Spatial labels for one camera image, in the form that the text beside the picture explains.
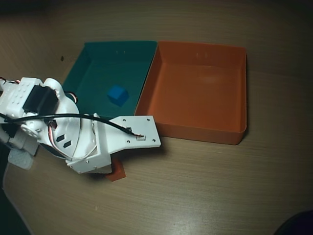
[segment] cube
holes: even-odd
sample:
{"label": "cube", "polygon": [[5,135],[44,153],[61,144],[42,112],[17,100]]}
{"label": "cube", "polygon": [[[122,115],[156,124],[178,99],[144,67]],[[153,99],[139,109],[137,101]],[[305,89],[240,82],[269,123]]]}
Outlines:
{"label": "cube", "polygon": [[119,107],[123,106],[124,103],[128,100],[129,95],[125,88],[114,85],[108,92],[109,100],[118,105]]}

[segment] hole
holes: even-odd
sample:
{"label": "hole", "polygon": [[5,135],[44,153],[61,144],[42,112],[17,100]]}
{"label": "hole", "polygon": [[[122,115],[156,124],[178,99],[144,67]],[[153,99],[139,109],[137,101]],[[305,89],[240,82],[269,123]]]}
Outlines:
{"label": "hole", "polygon": [[65,144],[63,144],[63,147],[64,147],[64,148],[67,148],[67,147],[69,147],[71,144],[72,144],[71,141],[68,141],[68,142],[66,142]]}
{"label": "hole", "polygon": [[57,138],[57,142],[60,142],[60,141],[62,141],[62,140],[64,140],[65,139],[65,136],[64,135],[61,135],[61,136],[59,136],[58,138]]}

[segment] orange piece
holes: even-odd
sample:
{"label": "orange piece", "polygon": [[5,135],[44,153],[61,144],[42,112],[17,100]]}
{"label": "orange piece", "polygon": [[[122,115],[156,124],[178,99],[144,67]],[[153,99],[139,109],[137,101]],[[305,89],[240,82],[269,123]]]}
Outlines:
{"label": "orange piece", "polygon": [[238,144],[246,130],[246,49],[159,42],[136,115],[162,136]]}
{"label": "orange piece", "polygon": [[110,181],[115,181],[125,177],[126,174],[122,162],[116,158],[112,159],[112,173],[107,174],[106,178]]}

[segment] green tray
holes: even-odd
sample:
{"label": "green tray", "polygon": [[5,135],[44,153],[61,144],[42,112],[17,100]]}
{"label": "green tray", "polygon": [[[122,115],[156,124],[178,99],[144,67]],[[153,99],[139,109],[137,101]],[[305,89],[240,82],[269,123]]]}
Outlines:
{"label": "green tray", "polygon": [[[63,89],[77,95],[82,114],[97,113],[108,119],[134,115],[156,47],[155,41],[85,43]],[[114,85],[129,94],[122,107],[107,96]]]}

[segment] robotic arm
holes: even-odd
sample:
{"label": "robotic arm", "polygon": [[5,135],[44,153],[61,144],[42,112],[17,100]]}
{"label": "robotic arm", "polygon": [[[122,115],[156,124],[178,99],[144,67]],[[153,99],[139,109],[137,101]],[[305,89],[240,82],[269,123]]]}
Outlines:
{"label": "robotic arm", "polygon": [[111,173],[112,153],[161,145],[152,116],[107,121],[97,114],[79,114],[75,102],[52,78],[44,83],[27,77],[0,80],[0,91],[0,123],[21,126],[14,138],[0,128],[1,141],[31,155],[41,144],[78,173]]}

